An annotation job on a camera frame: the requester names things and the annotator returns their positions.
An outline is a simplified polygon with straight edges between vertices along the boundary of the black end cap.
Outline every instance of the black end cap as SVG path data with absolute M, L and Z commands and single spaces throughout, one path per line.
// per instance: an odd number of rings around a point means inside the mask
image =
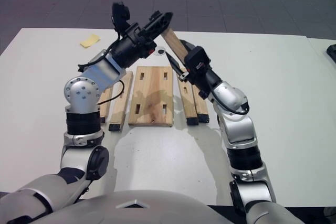
M 198 125 L 198 119 L 197 118 L 187 118 L 187 125 L 190 125 L 190 126 Z
M 331 46 L 329 46 L 327 48 L 327 54 L 336 63 L 336 44 L 335 45 L 331 45 Z
M 232 199 L 232 203 L 235 208 L 235 211 L 239 216 L 244 217 L 246 214 L 244 211 L 244 204 L 240 196 L 238 186 L 234 181 L 231 181 L 229 185 L 230 185 L 230 190 L 231 190 L 230 195 L 231 195 L 231 199 Z
M 197 118 L 200 123 L 208 123 L 210 121 L 209 115 L 206 114 L 197 114 Z
M 120 124 L 110 124 L 109 125 L 109 131 L 119 131 L 121 130 Z
M 106 173 L 109 164 L 109 151 L 103 146 L 97 146 L 92 151 L 88 167 L 87 167 L 87 180 L 99 180 Z

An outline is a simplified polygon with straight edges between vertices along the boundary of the silver robot arm segment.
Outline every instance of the silver robot arm segment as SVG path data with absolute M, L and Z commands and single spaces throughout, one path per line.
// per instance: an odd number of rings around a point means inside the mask
M 199 96 L 209 99 L 218 115 L 223 149 L 230 161 L 233 181 L 231 197 L 236 211 L 247 217 L 249 224 L 302 223 L 284 207 L 276 204 L 275 193 L 266 165 L 261 160 L 258 141 L 245 94 L 212 70 L 210 59 L 202 47 L 187 41 L 167 41 L 174 52 L 184 47 L 186 55 L 177 55 L 187 72 L 183 72 L 173 57 L 167 54 L 180 81 L 189 81 L 200 90 Z
M 78 77 L 67 82 L 64 94 L 69 106 L 67 114 L 77 117 L 96 115 L 96 118 L 86 122 L 86 125 L 75 125 L 64 134 L 64 147 L 61 157 L 60 172 L 44 175 L 33 180 L 18 191 L 0 199 L 0 223 L 28 223 L 47 214 L 65 208 L 75 203 L 84 194 L 93 180 L 102 177 L 107 168 L 109 153 L 100 145 L 104 133 L 100 128 L 99 100 L 100 94 L 108 87 L 118 82 L 125 74 L 113 60 L 111 53 L 108 60 L 87 67 Z M 90 126 L 95 121 L 98 129 Z M 90 127 L 88 134 L 72 134 L 73 130 Z
M 125 75 L 125 68 L 155 50 L 153 40 L 168 28 L 172 16 L 157 11 L 140 28 L 138 23 L 127 23 L 130 15 L 123 3 L 113 4 L 112 21 L 118 39 L 88 64 L 79 65 L 82 74 L 65 85 L 64 95 L 70 105 L 66 106 L 67 132 L 59 173 L 37 178 L 1 198 L 0 223 L 30 223 L 65 208 L 106 173 L 109 152 L 101 146 L 100 94 Z

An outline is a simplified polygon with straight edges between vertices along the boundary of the wooden plank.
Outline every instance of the wooden plank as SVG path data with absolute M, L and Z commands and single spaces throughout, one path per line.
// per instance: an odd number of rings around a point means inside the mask
M 110 120 L 109 131 L 119 131 L 122 129 L 125 122 L 125 112 L 127 108 L 128 99 L 130 97 L 130 91 L 133 80 L 133 72 L 127 71 L 126 75 L 121 78 L 125 84 L 124 92 L 115 100 L 112 117 Z M 120 85 L 118 94 L 122 90 L 122 85 Z
M 128 124 L 173 125 L 173 70 L 137 67 Z
M 100 95 L 100 99 L 99 99 L 98 103 L 110 99 L 111 96 L 112 96 L 112 90 L 113 90 L 113 87 L 110 87 L 110 88 L 108 88 L 108 89 L 105 89 L 105 90 L 102 92 L 102 94 Z M 101 122 L 101 123 L 105 123 L 105 119 L 106 119 L 106 118 L 108 117 L 108 115 L 109 115 L 110 104 L 111 104 L 111 102 L 106 102 L 106 103 L 103 103 L 103 104 L 100 106 L 100 122 Z
M 192 85 L 194 102 L 196 107 L 197 118 L 200 123 L 209 122 L 209 112 L 206 106 L 206 102 L 198 95 L 199 89 L 195 85 Z
M 180 89 L 180 94 L 183 103 L 184 115 L 187 119 L 187 125 L 198 125 L 198 118 L 196 113 L 195 101 L 192 91 L 192 85 L 189 82 L 182 82 L 178 79 L 178 87 Z
M 184 58 L 187 56 L 188 51 L 182 45 L 174 31 L 168 27 L 163 33 L 161 33 L 161 36 L 166 41 L 168 46 L 173 50 L 176 56 L 180 59 L 180 61 L 184 63 Z

